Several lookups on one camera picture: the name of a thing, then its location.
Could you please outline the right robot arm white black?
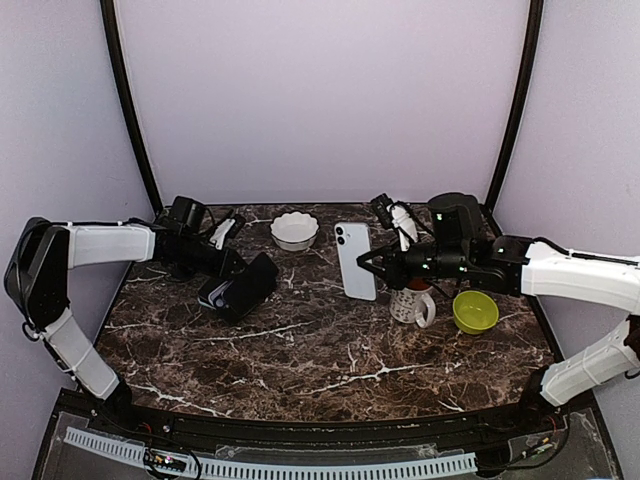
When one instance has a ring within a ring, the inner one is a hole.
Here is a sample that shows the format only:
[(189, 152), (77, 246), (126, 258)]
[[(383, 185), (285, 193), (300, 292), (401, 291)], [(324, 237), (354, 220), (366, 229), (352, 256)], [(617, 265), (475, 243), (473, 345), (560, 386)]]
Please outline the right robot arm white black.
[(552, 296), (614, 307), (627, 317), (596, 343), (571, 358), (536, 370), (510, 424), (521, 434), (534, 432), (549, 409), (639, 367), (639, 260), (565, 249), (544, 237), (484, 231), (478, 200), (445, 193), (426, 207), (427, 228), (402, 201), (381, 194), (371, 207), (396, 241), (360, 255), (359, 267), (394, 290), (413, 280), (462, 280), (483, 291), (511, 296)]

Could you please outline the black phone case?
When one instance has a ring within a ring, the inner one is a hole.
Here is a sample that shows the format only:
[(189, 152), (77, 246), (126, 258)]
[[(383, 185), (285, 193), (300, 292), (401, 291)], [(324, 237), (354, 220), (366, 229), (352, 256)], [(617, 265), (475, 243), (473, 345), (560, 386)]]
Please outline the black phone case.
[(279, 269), (271, 257), (261, 252), (215, 300), (217, 315), (236, 323), (260, 306), (276, 289)]

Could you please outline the light blue smartphone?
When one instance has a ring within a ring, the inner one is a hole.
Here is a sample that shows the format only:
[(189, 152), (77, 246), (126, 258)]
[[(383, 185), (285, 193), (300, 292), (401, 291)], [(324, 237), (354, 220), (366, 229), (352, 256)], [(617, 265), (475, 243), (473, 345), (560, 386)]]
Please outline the light blue smartphone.
[(374, 275), (357, 263), (371, 249), (369, 227), (365, 223), (339, 222), (334, 226), (343, 290), (348, 298), (375, 301)]

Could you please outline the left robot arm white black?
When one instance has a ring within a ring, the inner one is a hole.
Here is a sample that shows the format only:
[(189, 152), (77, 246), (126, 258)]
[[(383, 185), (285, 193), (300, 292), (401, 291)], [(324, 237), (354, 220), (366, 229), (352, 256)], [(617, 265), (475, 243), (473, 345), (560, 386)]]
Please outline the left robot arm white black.
[(154, 222), (52, 222), (32, 217), (13, 251), (4, 288), (24, 317), (23, 331), (43, 343), (63, 373), (94, 399), (106, 402), (103, 421), (120, 436), (141, 427), (140, 412), (124, 399), (130, 388), (97, 352), (74, 318), (68, 297), (69, 271), (87, 265), (156, 261), (183, 273), (229, 279), (246, 261), (226, 246), (236, 232), (231, 220), (201, 231), (206, 207), (190, 198), (175, 199), (169, 214)]

